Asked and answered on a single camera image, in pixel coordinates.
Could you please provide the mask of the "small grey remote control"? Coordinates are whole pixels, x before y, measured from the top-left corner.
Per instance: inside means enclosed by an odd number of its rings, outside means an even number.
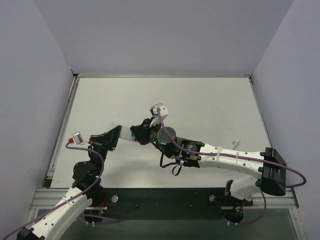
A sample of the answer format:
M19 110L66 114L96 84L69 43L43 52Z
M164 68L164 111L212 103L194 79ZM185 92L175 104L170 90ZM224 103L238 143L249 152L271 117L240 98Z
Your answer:
M119 125L120 125L119 123L109 122L106 128L106 131L108 132ZM120 126L121 126L121 130L120 130L119 138L123 140L131 141L131 136L134 134L132 133L130 128L123 125L120 125Z

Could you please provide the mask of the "long white remote control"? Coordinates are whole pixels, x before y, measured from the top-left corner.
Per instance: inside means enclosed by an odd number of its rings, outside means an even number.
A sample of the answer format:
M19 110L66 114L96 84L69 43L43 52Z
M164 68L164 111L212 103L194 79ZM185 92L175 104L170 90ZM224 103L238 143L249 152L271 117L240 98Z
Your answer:
M240 141L239 138L234 137L234 138L230 141L228 147L233 150L233 149L237 146L237 144L239 143L239 141Z

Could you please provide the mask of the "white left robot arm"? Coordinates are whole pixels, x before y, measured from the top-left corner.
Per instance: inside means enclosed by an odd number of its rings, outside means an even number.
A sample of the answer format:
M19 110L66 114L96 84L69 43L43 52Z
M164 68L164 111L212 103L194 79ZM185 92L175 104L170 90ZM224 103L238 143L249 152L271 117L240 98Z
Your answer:
M65 148L88 152L89 160L80 161L73 167L73 184L61 200L46 213L21 226L18 240L58 240L86 208L96 206L103 199L101 176L104 172L107 153L115 150L122 126L91 135L87 147L81 147L75 134Z

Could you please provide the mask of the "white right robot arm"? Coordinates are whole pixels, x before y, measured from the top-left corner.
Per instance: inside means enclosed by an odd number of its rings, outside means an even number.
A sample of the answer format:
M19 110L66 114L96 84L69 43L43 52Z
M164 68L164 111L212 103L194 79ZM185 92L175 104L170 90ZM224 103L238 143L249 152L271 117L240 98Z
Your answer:
M173 128L151 125L151 122L146 118L142 124L131 126L132 135L139 144L152 144L162 157L173 159L173 175L179 175L183 167L225 169L245 175L227 181L226 196L248 200L259 192L278 197L285 195L287 163L276 149L266 147L263 152L224 149L177 137Z

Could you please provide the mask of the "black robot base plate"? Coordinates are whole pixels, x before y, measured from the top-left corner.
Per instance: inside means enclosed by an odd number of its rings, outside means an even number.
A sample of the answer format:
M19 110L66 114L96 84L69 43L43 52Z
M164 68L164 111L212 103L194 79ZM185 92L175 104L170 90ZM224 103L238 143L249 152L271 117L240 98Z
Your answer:
M253 202L214 188L105 188L81 214L115 220L220 220L227 210L251 207Z

